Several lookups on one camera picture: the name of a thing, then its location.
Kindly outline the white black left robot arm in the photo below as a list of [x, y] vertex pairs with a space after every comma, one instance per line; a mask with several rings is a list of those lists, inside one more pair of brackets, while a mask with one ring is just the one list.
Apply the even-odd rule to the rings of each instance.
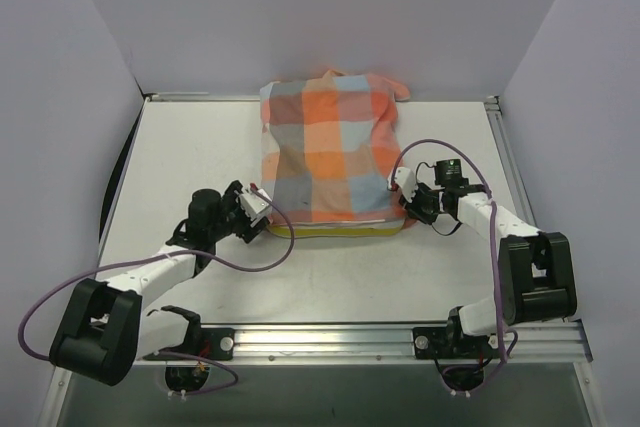
[[75, 285], [49, 350], [50, 362], [114, 386], [140, 358], [201, 353], [198, 314], [151, 305], [202, 273], [221, 240], [236, 236], [250, 243], [268, 226], [269, 210], [265, 190], [239, 181], [224, 193], [194, 192], [186, 218], [153, 260], [103, 281], [84, 279]]

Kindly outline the checkered pastel pillowcase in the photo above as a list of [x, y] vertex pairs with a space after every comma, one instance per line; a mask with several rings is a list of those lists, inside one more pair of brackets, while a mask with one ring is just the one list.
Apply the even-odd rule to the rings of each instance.
[[328, 71], [260, 90], [261, 185], [271, 233], [298, 223], [404, 219], [387, 180], [400, 155], [397, 105], [409, 89], [383, 76]]

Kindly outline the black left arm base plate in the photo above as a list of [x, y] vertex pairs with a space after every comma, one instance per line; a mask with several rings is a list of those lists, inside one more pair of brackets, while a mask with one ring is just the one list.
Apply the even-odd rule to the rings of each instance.
[[216, 361], [233, 359], [236, 330], [230, 327], [204, 327], [194, 340], [173, 347], [164, 347], [143, 356], [145, 360], [167, 360], [167, 352], [189, 354]]

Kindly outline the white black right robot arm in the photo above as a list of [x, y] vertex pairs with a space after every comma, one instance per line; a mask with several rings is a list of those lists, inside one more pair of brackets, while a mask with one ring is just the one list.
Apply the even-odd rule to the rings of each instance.
[[488, 188], [462, 175], [461, 161], [439, 161], [436, 187], [420, 182], [406, 167], [396, 168], [389, 187], [399, 194], [408, 217], [432, 225], [441, 215], [489, 242], [494, 293], [450, 311], [443, 332], [446, 349], [465, 356], [480, 338], [499, 328], [573, 316], [577, 293], [568, 238], [544, 232], [493, 201]]

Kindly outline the cream quilted pillow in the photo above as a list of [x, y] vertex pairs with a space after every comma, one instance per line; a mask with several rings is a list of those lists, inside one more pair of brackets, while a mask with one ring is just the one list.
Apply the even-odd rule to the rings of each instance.
[[315, 237], [378, 237], [392, 236], [404, 228], [405, 220], [298, 223], [293, 225], [296, 238]]

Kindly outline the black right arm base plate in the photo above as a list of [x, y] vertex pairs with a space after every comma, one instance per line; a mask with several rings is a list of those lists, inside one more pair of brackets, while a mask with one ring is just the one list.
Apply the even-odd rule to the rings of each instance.
[[419, 326], [412, 329], [414, 356], [421, 360], [497, 359], [499, 351], [488, 336], [451, 333], [445, 326]]

